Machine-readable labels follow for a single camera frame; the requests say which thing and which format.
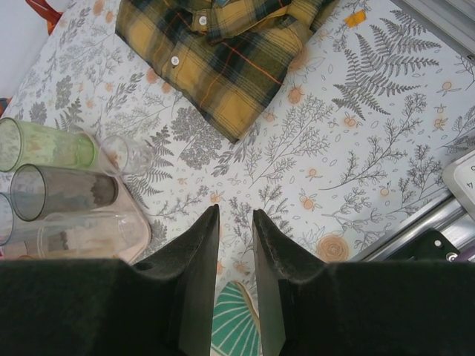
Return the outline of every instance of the red object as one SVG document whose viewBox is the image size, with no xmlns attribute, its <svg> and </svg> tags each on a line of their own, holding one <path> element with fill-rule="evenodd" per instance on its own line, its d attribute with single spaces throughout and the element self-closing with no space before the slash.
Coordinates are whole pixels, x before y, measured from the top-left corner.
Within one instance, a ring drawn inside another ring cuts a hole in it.
<svg viewBox="0 0 475 356">
<path fill-rule="evenodd" d="M 46 0 L 26 0 L 26 2 L 38 15 L 48 22 L 47 29 L 48 33 L 51 34 L 62 14 L 54 10 Z"/>
</svg>

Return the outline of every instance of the plaid shirt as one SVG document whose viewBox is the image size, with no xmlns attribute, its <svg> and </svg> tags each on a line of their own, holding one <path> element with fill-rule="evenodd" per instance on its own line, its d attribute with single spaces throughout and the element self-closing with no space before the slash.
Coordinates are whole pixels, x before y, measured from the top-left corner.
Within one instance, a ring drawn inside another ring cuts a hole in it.
<svg viewBox="0 0 475 356">
<path fill-rule="evenodd" d="M 116 33 L 238 141 L 338 0 L 122 0 Z"/>
</svg>

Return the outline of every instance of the shirt button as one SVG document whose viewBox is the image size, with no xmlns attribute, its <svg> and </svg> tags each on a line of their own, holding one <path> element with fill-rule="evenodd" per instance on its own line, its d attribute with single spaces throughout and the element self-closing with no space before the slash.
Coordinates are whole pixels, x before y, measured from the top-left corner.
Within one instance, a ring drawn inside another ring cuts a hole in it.
<svg viewBox="0 0 475 356">
<path fill-rule="evenodd" d="M 179 59 L 177 56 L 173 56 L 173 57 L 171 58 L 171 63 L 172 63 L 173 65 L 179 65 L 180 59 Z"/>
</svg>

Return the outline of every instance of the cup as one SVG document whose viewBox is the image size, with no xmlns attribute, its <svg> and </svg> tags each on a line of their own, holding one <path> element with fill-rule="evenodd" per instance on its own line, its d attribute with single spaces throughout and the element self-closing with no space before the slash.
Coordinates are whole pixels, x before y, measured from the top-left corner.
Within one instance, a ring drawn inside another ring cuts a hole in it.
<svg viewBox="0 0 475 356">
<path fill-rule="evenodd" d="M 111 258 L 140 243 L 146 226 L 138 213 L 91 211 L 45 217 L 36 236 L 3 247 L 7 260 Z"/>
<path fill-rule="evenodd" d="M 99 166 L 105 174 L 118 177 L 126 174 L 143 174 L 152 164 L 149 147 L 137 141 L 112 135 L 106 137 L 99 149 Z"/>
<path fill-rule="evenodd" d="M 18 218 L 8 195 L 0 193 L 0 246 L 36 238 L 41 222 Z"/>
<path fill-rule="evenodd" d="M 0 171 L 33 163 L 60 168 L 88 169 L 96 147 L 88 135 L 69 133 L 11 118 L 0 120 Z"/>
<path fill-rule="evenodd" d="M 117 181 L 104 174 L 37 165 L 20 167 L 10 186 L 13 210 L 24 221 L 108 206 L 117 194 Z"/>
</svg>

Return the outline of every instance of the green glass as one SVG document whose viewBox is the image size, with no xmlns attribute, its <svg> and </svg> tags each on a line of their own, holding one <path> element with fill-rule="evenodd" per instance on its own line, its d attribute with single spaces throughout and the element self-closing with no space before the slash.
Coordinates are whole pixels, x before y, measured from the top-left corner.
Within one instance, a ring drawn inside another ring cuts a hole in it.
<svg viewBox="0 0 475 356">
<path fill-rule="evenodd" d="M 69 133 L 11 118 L 0 120 L 0 171 L 31 163 L 59 168 L 88 169 L 96 147 L 84 133 Z"/>
</svg>

